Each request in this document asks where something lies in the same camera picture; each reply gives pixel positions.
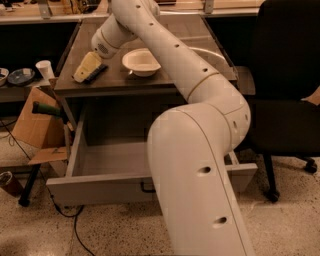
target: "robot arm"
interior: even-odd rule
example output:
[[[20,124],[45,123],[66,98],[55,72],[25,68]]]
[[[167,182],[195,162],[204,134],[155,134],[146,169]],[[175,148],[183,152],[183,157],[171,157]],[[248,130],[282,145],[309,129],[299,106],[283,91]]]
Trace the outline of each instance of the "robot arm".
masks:
[[[189,103],[163,113],[148,136],[150,170],[175,253],[255,255],[224,164],[249,129],[247,102],[158,22],[153,0],[113,0],[112,11],[93,49],[112,58],[138,36]]]

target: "cable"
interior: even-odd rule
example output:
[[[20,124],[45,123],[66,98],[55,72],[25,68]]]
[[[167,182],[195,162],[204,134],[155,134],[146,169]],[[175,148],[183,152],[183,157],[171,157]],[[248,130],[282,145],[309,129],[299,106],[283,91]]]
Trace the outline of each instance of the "cable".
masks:
[[[79,217],[79,215],[75,216],[75,218],[74,218],[74,222],[73,222],[74,233],[76,234],[76,237],[77,237],[79,243],[82,245],[82,247],[83,247],[88,253],[90,253],[92,256],[95,256],[95,255],[93,254],[93,252],[91,252],[91,251],[88,249],[88,247],[86,247],[86,246],[82,243],[82,241],[81,241],[81,239],[80,239],[80,237],[79,237],[79,235],[78,235],[78,232],[77,232],[78,217]]]
[[[9,125],[12,125],[12,124],[14,124],[15,122],[17,122],[17,120],[14,120],[14,121],[12,121],[12,122],[10,122],[10,123],[8,123],[8,124],[3,124],[3,122],[2,122],[2,125],[0,125],[0,128],[3,128],[3,127],[6,127],[6,126],[9,126]]]
[[[17,143],[17,145],[18,145],[19,148],[22,150],[22,152],[26,155],[26,157],[27,157],[29,160],[31,160],[31,157],[30,157],[30,156],[28,155],[28,153],[22,148],[22,146],[19,144],[19,142],[16,140],[16,138],[12,135],[12,133],[11,133],[11,131],[8,129],[7,125],[4,124],[1,119],[0,119],[0,122],[2,123],[2,127],[4,127],[4,128],[7,130],[7,132],[9,133],[9,135],[10,135],[10,136],[12,137],[12,139]],[[46,187],[46,189],[47,189],[48,192],[49,192],[50,199],[51,199],[51,201],[52,201],[55,209],[57,210],[57,212],[58,212],[59,214],[61,214],[62,216],[66,217],[66,218],[74,218],[73,229],[74,229],[74,232],[75,232],[75,234],[76,234],[76,237],[77,237],[79,243],[81,244],[81,246],[82,246],[88,253],[91,254],[91,256],[95,256],[95,255],[93,254],[93,252],[91,252],[91,251],[89,250],[89,248],[84,245],[84,243],[81,241],[81,239],[80,239],[80,237],[79,237],[79,235],[78,235],[78,232],[77,232],[77,221],[78,221],[78,217],[79,217],[80,213],[83,211],[84,205],[81,205],[80,208],[79,208],[79,210],[78,210],[75,214],[73,214],[73,215],[67,215],[67,214],[63,213],[63,212],[61,211],[61,208],[59,207],[59,205],[57,205],[56,202],[54,201],[53,195],[52,195],[50,189],[49,189],[49,188],[47,187],[47,185],[46,185],[46,179],[45,179],[45,177],[44,177],[41,169],[39,169],[39,173],[41,174],[41,177],[42,177],[43,181],[45,182],[45,187]]]

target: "drawer handle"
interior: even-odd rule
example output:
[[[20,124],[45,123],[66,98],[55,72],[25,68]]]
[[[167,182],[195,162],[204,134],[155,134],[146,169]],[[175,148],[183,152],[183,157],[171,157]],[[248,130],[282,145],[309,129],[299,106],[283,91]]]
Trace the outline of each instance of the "drawer handle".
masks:
[[[144,187],[144,182],[143,181],[140,182],[140,188],[141,188],[141,191],[144,192],[144,193],[156,193],[155,189],[146,189]]]

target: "bowl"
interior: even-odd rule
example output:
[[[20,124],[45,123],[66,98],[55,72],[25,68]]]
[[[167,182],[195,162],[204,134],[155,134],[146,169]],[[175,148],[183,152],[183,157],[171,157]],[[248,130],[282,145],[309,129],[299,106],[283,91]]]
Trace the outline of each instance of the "bowl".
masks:
[[[36,72],[31,68],[17,69],[8,76],[8,83],[12,86],[26,86],[33,82]]]
[[[9,75],[8,69],[0,68],[0,86],[5,85],[8,75]]]
[[[147,48],[128,52],[122,58],[122,64],[140,77],[152,76],[161,68],[158,61]]]

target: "terrazzo floor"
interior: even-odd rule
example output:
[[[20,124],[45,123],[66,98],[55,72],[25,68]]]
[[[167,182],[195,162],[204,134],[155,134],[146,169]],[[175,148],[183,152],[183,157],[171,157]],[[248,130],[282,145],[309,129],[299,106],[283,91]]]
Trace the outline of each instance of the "terrazzo floor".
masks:
[[[25,157],[19,155],[19,149],[9,143],[9,137],[5,135],[6,131],[0,133],[0,150],[3,155],[14,151],[15,159],[20,159],[19,165],[23,165]],[[262,194],[267,188],[262,157],[245,152],[240,154],[239,159],[242,158],[256,162],[259,167],[247,189],[237,194],[256,254],[320,255],[320,174],[305,173],[301,160],[274,157],[281,197],[273,204]],[[22,185],[27,179],[25,169],[0,167],[0,171],[11,170],[16,173]],[[41,172],[43,177],[38,175],[28,207],[20,206],[17,197],[0,190],[0,255],[92,255],[76,237],[75,218],[58,213],[50,199],[45,180],[55,173],[48,166],[42,167]],[[73,215],[79,208],[63,207],[61,210],[66,215]],[[76,230],[82,243],[94,255],[173,254],[156,201],[85,205],[77,217]]]

